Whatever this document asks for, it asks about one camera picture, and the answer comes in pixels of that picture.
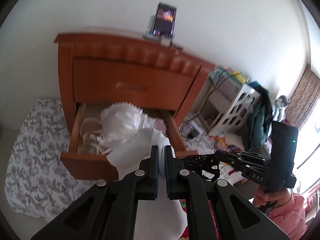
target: black lace fabric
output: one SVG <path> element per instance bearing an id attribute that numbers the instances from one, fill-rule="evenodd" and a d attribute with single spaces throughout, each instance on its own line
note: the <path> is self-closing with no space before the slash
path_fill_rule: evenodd
<path id="1" fill-rule="evenodd" d="M 202 179 L 209 179 L 202 175 L 202 171 L 207 171 L 214 175 L 211 181 L 216 181 L 220 177 L 219 161 L 215 160 L 214 154 L 190 155 L 182 159 L 184 167 L 197 173 Z"/>

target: metal rivet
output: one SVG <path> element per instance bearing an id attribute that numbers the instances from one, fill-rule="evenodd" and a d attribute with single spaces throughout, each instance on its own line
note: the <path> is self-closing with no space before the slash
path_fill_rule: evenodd
<path id="1" fill-rule="evenodd" d="M 225 187 L 226 185 L 228 185 L 228 182 L 226 180 L 224 180 L 224 179 L 219 179 L 218 180 L 218 185 L 220 187 Z"/>
<path id="2" fill-rule="evenodd" d="M 104 179 L 99 179 L 97 182 L 96 182 L 97 186 L 98 187 L 103 187 L 107 184 L 107 182 L 104 180 Z"/>
<path id="3" fill-rule="evenodd" d="M 143 170 L 137 170 L 135 173 L 134 173 L 136 176 L 143 176 L 145 174 L 145 172 Z"/>
<path id="4" fill-rule="evenodd" d="M 181 170 L 179 172 L 182 176 L 188 176 L 190 174 L 190 172 L 188 170 Z"/>

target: floor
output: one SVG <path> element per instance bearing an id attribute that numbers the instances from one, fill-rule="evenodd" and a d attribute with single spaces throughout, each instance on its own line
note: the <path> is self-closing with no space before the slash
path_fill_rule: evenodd
<path id="1" fill-rule="evenodd" d="M 21 240 L 29 240 L 46 225 L 46 221 L 13 212 L 4 194 L 7 165 L 18 133 L 19 130 L 0 127 L 0 209 L 17 236 Z"/>

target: drawer handle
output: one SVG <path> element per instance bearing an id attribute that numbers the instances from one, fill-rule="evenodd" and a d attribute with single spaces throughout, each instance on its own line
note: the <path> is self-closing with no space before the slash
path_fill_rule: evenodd
<path id="1" fill-rule="evenodd" d="M 134 91 L 147 91 L 148 88 L 144 85 L 138 85 L 134 83 L 118 82 L 116 88 L 134 90 Z"/>

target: hand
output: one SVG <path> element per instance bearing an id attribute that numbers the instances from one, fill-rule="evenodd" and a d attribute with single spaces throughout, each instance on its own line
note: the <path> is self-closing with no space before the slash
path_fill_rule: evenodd
<path id="1" fill-rule="evenodd" d="M 276 201 L 273 207 L 277 208 L 287 204 L 291 198 L 292 194 L 287 188 L 283 188 L 278 192 L 265 193 L 261 185 L 258 185 L 252 204 L 259 208 L 260 206 L 265 206 L 269 201 Z"/>

